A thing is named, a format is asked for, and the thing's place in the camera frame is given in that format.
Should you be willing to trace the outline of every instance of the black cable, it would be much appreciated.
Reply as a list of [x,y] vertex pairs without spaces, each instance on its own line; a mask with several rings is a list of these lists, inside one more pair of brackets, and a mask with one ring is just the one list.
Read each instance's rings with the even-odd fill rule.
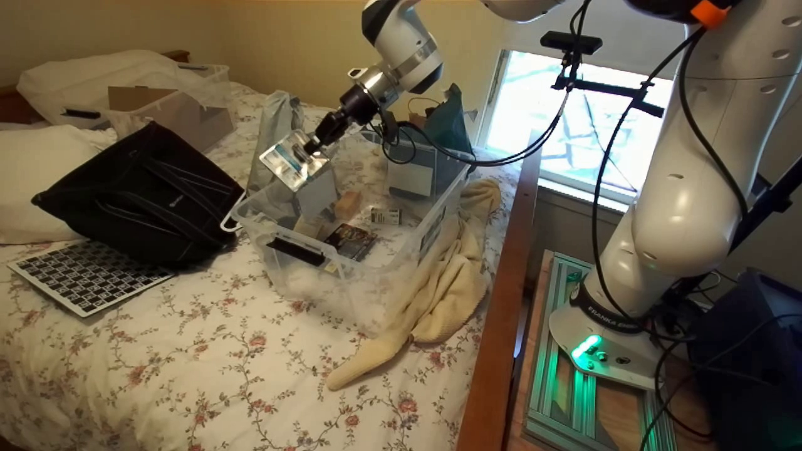
[[614,126],[610,141],[606,141],[606,149],[604,149],[604,156],[601,156],[601,164],[600,164],[600,174],[596,174],[596,186],[594,186],[594,202],[592,202],[592,254],[594,254],[594,266],[596,266],[596,274],[600,274],[600,285],[606,296],[606,301],[620,310],[620,315],[624,318],[622,324],[644,324],[644,318],[635,318],[630,315],[617,301],[614,296],[610,293],[610,285],[606,285],[606,278],[604,278],[604,268],[601,268],[601,245],[600,245],[600,200],[601,200],[601,186],[604,186],[604,167],[612,159],[612,149],[617,142],[617,136],[630,116],[630,111],[646,97],[646,90],[652,87],[654,77],[685,51],[689,47],[695,40],[699,40],[699,31],[695,35],[689,35],[686,40],[683,40],[664,61],[657,63],[657,68],[646,76],[646,81],[641,82],[641,93],[635,96],[624,112],[620,116],[620,122]]
[[[785,320],[785,318],[802,318],[802,313],[780,313],[780,315],[773,315],[773,318],[764,318],[760,320],[750,333],[744,333],[740,340],[734,340],[731,346],[723,349],[720,353],[715,353],[711,359],[708,359],[704,364],[691,364],[691,368],[698,372],[708,372],[708,374],[720,374],[720,377],[730,377],[730,379],[743,379],[743,380],[750,380],[750,384],[766,384],[763,379],[755,379],[750,374],[740,374],[740,372],[726,372],[726,368],[716,368],[715,364],[726,359],[730,353],[734,353],[736,349],[746,346],[763,328],[778,324],[778,320]],[[676,380],[676,385],[669,390],[669,395],[661,398],[661,385],[659,385],[659,377],[661,377],[661,365],[666,364],[666,359],[674,353],[680,343],[673,343],[669,349],[664,349],[664,353],[659,357],[657,365],[654,365],[654,395],[657,395],[657,404],[659,404],[659,410],[652,417],[652,420],[646,424],[644,429],[644,435],[641,435],[641,451],[646,449],[646,440],[650,440],[650,434],[654,430],[659,417],[669,417],[680,429],[699,435],[699,439],[711,439],[715,434],[709,430],[698,430],[691,429],[689,424],[685,424],[683,418],[674,417],[674,410],[669,408],[673,398],[680,394],[683,385],[686,385],[691,380],[695,374],[686,374],[685,379]]]
[[[586,18],[589,6],[592,6],[592,0],[585,0],[585,2],[576,8],[576,13],[571,16],[571,20],[570,20],[570,33],[571,33],[571,38],[574,38],[574,47],[567,52],[563,68],[571,65],[571,81],[576,77],[576,68],[579,68],[579,63],[581,63],[581,33],[585,33],[585,18]],[[473,166],[473,167],[476,167],[476,166],[487,166],[487,167],[490,167],[490,166],[511,166],[511,164],[526,160],[530,156],[538,154],[538,150],[550,142],[550,137],[553,136],[553,131],[557,131],[557,126],[560,126],[560,120],[562,120],[562,116],[563,116],[563,111],[567,111],[570,96],[571,96],[571,90],[574,90],[571,82],[570,82],[563,90],[567,90],[567,96],[563,96],[560,111],[553,112],[553,117],[550,120],[547,131],[541,131],[541,136],[535,137],[535,141],[532,141],[526,149],[522,149],[520,154],[511,154],[511,156],[503,156],[503,159],[476,160],[476,159],[466,159],[466,156],[461,156],[461,154],[451,154],[451,150],[436,146],[426,131],[421,131],[418,126],[414,126],[414,122],[408,122],[408,120],[399,120],[399,131],[414,131],[417,136],[421,136],[421,137],[423,137],[432,149],[436,149],[439,154],[443,154],[443,156],[448,156],[448,159],[454,159],[454,160],[461,160],[461,164],[466,164],[466,166]]]
[[368,129],[374,131],[374,136],[378,137],[382,154],[387,160],[396,164],[396,166],[408,166],[412,160],[417,160],[418,149],[414,141],[408,149],[407,159],[399,159],[393,150],[399,150],[399,141],[407,136],[404,131],[399,131],[396,117],[388,111],[378,111],[378,122],[382,129],[377,129],[374,122],[368,122]]
[[740,214],[743,219],[746,215],[750,206],[746,206],[746,199],[743,194],[743,189],[736,186],[734,176],[730,174],[730,167],[724,166],[724,160],[720,159],[720,154],[711,149],[711,142],[708,141],[708,136],[703,134],[691,108],[689,108],[689,101],[686,101],[686,65],[699,45],[699,40],[704,38],[704,27],[699,27],[691,38],[691,45],[686,47],[683,63],[680,63],[680,106],[683,106],[683,112],[686,117],[686,126],[691,129],[691,134],[698,136],[698,141],[703,142],[704,154],[711,159],[711,164],[716,166],[716,171],[723,174],[724,182],[730,186],[731,195],[736,199],[736,206],[740,206]]
[[511,166],[511,164],[526,160],[530,156],[538,154],[547,146],[547,141],[553,136],[553,131],[567,111],[567,101],[570,101],[570,90],[567,90],[560,111],[553,112],[552,122],[547,126],[547,131],[537,141],[532,141],[523,150],[520,150],[513,156],[492,159],[492,160],[466,159],[463,154],[441,149],[439,142],[432,141],[432,136],[423,129],[418,129],[417,122],[408,122],[408,120],[399,120],[399,131],[412,131],[412,134],[421,136],[426,141],[426,146],[432,146],[434,150],[439,150],[454,160],[461,160],[466,166],[485,166],[485,167]]

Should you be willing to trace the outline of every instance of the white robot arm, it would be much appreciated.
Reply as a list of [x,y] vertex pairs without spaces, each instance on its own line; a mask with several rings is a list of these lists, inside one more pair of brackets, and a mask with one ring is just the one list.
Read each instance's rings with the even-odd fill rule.
[[659,352],[639,320],[676,278],[715,270],[731,251],[736,224],[802,57],[797,0],[631,0],[637,8],[689,20],[723,20],[699,40],[685,82],[686,108],[731,176],[726,182],[689,129],[680,77],[637,206],[617,226],[600,266],[563,310],[552,313],[553,340],[585,372],[654,389]]
[[[371,0],[363,35],[382,63],[353,71],[353,87],[328,112],[305,150],[368,122],[401,90],[423,93],[439,81],[441,57],[414,13],[417,0]],[[562,0],[485,0],[503,20],[535,20]],[[627,0],[657,18],[715,27],[698,45],[666,108],[659,142],[637,206],[617,226],[600,266],[570,309],[550,315],[553,340],[585,372],[654,389],[657,349],[641,320],[664,290],[716,268],[731,251],[743,199],[751,190],[763,150],[797,82],[802,61],[799,0]],[[689,129],[699,117],[708,146]]]

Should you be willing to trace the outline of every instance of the green light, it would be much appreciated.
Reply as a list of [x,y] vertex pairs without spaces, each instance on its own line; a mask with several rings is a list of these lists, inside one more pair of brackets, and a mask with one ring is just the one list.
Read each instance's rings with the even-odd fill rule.
[[571,359],[579,360],[586,352],[596,349],[601,343],[601,336],[585,339],[574,352]]

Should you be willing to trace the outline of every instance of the white bedsheet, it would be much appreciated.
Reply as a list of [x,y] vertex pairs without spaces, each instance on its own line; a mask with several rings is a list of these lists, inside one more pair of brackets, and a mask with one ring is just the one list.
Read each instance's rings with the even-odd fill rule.
[[[238,131],[208,154],[246,182],[272,96],[230,82]],[[496,266],[513,194],[490,226]],[[454,449],[481,313],[434,349],[327,390],[359,331],[282,298],[254,245],[92,320],[58,309],[5,266],[48,245],[0,248],[0,435],[26,449]]]

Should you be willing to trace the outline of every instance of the plastic container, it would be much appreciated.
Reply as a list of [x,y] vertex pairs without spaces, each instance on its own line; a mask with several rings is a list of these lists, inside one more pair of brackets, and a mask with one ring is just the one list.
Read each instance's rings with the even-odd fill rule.
[[318,313],[363,333],[384,331],[412,280],[454,244],[466,177],[461,167],[436,195],[399,195],[387,171],[378,146],[352,136],[330,159],[334,207],[305,215],[300,195],[274,177],[233,211],[279,293],[313,301]]

